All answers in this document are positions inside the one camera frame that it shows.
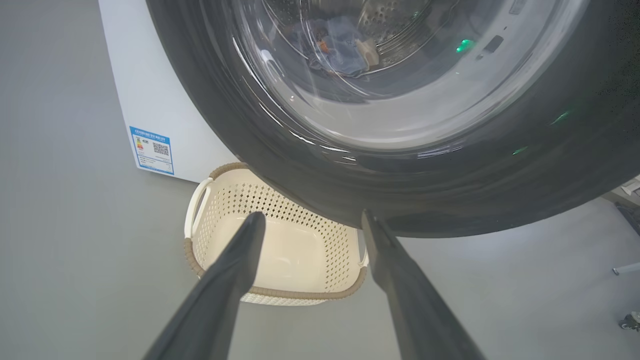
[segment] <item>front-load washing machine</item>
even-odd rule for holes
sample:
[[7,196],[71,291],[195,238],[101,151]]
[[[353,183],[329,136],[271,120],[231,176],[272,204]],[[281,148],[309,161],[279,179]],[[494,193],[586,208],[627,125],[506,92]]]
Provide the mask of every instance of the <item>front-load washing machine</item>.
[[170,175],[237,157],[343,224],[373,209],[398,235],[449,237],[640,173],[634,1],[147,3],[101,9],[125,121],[144,123],[132,149],[170,138]]

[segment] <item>perforated basket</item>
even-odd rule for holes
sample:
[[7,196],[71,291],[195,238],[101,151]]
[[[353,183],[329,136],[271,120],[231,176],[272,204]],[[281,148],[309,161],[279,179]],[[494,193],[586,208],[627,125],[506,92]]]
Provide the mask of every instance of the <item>perforated basket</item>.
[[347,297],[364,282],[369,258],[365,250],[360,260],[356,229],[293,203],[242,163],[217,168],[191,197],[184,252],[198,277],[254,211],[267,224],[255,282],[242,301],[315,305]]

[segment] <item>floor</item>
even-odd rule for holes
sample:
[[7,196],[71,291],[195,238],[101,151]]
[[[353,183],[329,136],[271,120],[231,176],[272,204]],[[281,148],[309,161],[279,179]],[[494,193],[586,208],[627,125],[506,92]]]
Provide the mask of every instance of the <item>floor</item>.
[[[195,184],[138,170],[97,1],[0,2],[2,358],[140,359],[196,283]],[[402,239],[491,360],[637,359],[640,238],[606,200],[501,233]],[[229,359],[399,359],[384,293],[241,304]]]

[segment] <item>blue cloth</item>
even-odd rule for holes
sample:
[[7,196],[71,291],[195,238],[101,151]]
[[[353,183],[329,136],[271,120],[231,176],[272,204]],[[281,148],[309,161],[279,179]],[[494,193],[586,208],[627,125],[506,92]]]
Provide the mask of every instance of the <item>blue cloth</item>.
[[[313,69],[324,69],[347,76],[357,76],[368,64],[356,45],[362,34],[346,16],[329,20],[308,20],[293,27],[291,42],[309,58]],[[324,52],[319,43],[328,49]]]

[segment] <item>blue and white label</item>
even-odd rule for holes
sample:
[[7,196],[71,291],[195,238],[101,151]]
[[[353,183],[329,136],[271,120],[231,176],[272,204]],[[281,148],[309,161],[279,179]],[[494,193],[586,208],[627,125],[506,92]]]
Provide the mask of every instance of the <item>blue and white label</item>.
[[173,157],[169,138],[137,127],[129,126],[129,128],[138,165],[141,168],[173,175]]

